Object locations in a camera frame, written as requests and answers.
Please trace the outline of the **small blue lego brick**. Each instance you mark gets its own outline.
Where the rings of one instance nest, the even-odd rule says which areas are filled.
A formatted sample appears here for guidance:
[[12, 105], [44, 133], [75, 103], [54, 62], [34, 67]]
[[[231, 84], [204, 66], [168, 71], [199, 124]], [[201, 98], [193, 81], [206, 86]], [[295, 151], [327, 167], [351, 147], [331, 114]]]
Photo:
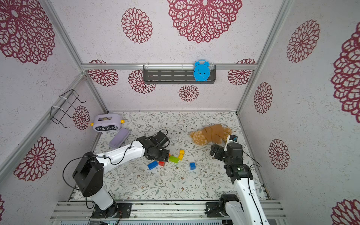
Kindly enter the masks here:
[[190, 170], [195, 170], [196, 169], [196, 164], [194, 162], [189, 164]]

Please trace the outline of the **purple pencil case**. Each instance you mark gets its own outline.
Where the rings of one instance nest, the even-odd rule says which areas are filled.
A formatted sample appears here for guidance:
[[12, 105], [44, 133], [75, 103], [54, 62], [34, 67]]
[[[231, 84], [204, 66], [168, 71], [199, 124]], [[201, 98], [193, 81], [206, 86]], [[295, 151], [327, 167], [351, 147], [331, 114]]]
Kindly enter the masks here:
[[130, 131], [126, 128], [121, 128], [114, 138], [109, 142], [109, 147], [113, 149], [119, 148], [130, 135]]

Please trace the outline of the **grey wall shelf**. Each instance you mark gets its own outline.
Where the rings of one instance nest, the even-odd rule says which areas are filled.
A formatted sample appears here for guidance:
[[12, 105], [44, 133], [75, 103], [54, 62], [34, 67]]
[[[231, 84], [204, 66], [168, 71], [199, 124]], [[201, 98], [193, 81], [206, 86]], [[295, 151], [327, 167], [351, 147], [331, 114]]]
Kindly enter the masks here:
[[143, 81], [145, 84], [214, 84], [216, 80], [216, 70], [210, 70], [210, 76], [207, 81], [196, 81], [194, 70], [165, 70], [165, 69], [148, 69], [143, 65]]

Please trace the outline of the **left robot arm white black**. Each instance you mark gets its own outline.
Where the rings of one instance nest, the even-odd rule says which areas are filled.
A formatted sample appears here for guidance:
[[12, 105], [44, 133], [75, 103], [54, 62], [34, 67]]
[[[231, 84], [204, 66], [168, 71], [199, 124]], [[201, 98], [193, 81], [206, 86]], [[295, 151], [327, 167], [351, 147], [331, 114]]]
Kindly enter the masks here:
[[65, 183], [79, 190], [84, 198], [90, 198], [94, 202], [94, 212], [99, 213], [100, 218], [121, 218], [124, 213], [105, 188], [104, 174], [141, 157], [167, 162], [170, 154], [167, 150], [170, 144], [167, 134], [168, 131], [162, 129], [152, 136], [139, 137], [128, 145], [100, 155], [87, 152], [78, 158], [80, 162], [72, 174], [76, 186], [71, 186], [67, 181]]

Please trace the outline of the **blue alarm clock toy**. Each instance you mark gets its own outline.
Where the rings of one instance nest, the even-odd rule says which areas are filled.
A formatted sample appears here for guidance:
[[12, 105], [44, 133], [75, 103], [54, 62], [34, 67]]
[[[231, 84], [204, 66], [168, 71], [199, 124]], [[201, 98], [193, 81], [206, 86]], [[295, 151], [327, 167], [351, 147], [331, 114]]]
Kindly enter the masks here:
[[196, 82], [206, 82], [210, 77], [210, 64], [206, 60], [196, 61], [194, 64], [193, 76]]

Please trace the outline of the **long blue lego brick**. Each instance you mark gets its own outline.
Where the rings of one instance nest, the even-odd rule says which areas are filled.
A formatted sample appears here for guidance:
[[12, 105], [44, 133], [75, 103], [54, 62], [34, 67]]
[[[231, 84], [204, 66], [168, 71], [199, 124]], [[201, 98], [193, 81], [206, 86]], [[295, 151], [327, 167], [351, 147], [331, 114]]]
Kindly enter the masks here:
[[152, 169], [156, 168], [157, 166], [158, 166], [158, 162], [154, 161], [154, 162], [151, 162], [150, 164], [148, 164], [148, 169], [152, 170]]

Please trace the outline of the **brown plush teddy bear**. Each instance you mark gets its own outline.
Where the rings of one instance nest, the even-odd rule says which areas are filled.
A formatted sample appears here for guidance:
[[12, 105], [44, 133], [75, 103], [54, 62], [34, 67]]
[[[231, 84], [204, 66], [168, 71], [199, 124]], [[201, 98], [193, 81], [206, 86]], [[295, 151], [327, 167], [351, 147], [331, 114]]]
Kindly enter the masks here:
[[227, 137], [232, 134], [229, 127], [223, 127], [221, 124], [204, 127], [201, 130], [191, 132], [190, 137], [196, 145], [207, 145], [209, 143], [221, 144], [227, 141]]

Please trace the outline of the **green lego brick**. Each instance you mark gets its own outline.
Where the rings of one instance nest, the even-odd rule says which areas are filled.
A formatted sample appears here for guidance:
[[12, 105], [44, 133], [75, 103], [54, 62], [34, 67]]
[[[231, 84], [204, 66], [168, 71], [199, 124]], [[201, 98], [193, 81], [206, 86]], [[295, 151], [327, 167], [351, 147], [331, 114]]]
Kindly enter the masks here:
[[178, 164], [180, 159], [178, 157], [170, 156], [168, 159], [170, 162], [173, 162], [175, 164]]

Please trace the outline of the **red lego brick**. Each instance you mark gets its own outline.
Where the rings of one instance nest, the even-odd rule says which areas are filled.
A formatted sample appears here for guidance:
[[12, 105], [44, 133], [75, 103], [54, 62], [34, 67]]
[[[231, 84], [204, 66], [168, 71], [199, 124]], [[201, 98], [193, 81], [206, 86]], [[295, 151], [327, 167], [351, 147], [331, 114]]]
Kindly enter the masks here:
[[158, 163], [160, 166], [164, 167], [165, 166], [165, 162], [164, 161], [159, 161]]

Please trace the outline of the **purple toy radio clock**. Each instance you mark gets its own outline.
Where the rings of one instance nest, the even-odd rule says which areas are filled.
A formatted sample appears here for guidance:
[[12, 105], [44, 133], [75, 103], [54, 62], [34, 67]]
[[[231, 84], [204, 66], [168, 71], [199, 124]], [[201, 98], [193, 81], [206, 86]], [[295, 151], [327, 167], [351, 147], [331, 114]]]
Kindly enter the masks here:
[[91, 123], [91, 127], [97, 132], [118, 131], [125, 123], [123, 117], [116, 113], [100, 114]]

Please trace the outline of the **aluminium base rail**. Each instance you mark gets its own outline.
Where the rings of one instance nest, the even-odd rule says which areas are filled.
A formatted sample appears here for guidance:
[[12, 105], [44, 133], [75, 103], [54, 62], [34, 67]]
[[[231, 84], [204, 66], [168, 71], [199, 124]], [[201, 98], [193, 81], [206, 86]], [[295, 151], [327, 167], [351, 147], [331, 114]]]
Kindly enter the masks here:
[[[222, 217], [218, 201], [118, 201], [122, 212], [122, 221], [126, 220], [187, 220], [209, 219], [206, 212], [211, 212], [216, 219]], [[84, 201], [58, 202], [50, 221], [81, 221], [91, 216], [102, 215], [97, 209], [88, 209]]]

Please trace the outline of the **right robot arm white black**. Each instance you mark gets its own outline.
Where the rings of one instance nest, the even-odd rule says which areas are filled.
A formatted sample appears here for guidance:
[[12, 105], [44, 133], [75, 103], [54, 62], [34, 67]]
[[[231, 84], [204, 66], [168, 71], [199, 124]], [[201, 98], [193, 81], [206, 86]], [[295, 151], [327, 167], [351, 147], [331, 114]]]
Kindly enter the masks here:
[[251, 169], [243, 163], [242, 145], [237, 142], [228, 142], [225, 147], [213, 144], [210, 155], [224, 162], [226, 174], [237, 192], [237, 195], [221, 196], [221, 214], [229, 217], [234, 225], [268, 225]]

